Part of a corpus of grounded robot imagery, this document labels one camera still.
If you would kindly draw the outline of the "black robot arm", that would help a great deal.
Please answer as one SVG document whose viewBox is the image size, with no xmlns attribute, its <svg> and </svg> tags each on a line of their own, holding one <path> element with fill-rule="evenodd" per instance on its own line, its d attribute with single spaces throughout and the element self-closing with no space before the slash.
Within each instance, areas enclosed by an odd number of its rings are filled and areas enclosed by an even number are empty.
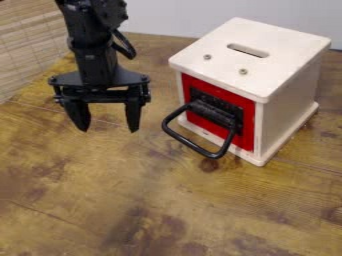
<svg viewBox="0 0 342 256">
<path fill-rule="evenodd" d="M 69 31 L 69 48 L 78 70 L 54 76 L 55 101 L 79 130 L 91 124 L 91 103 L 122 103 L 133 132 L 139 130 L 142 107 L 151 101 L 150 77 L 125 69 L 118 56 L 133 59 L 135 48 L 119 31 L 129 19 L 125 0 L 55 0 Z"/>
</svg>

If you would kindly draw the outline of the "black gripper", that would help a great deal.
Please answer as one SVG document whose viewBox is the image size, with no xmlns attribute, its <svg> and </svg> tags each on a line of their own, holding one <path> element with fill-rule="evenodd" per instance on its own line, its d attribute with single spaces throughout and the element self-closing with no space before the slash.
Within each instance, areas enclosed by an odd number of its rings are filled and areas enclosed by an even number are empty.
<svg viewBox="0 0 342 256">
<path fill-rule="evenodd" d="M 53 76 L 49 84 L 77 128 L 83 132 L 90 128 L 89 103 L 125 103 L 129 128 L 137 132 L 142 107 L 151 101 L 150 77 L 125 69 L 118 62 L 119 53 L 134 59 L 135 49 L 118 44 L 70 49 L 75 54 L 78 70 Z"/>
</svg>

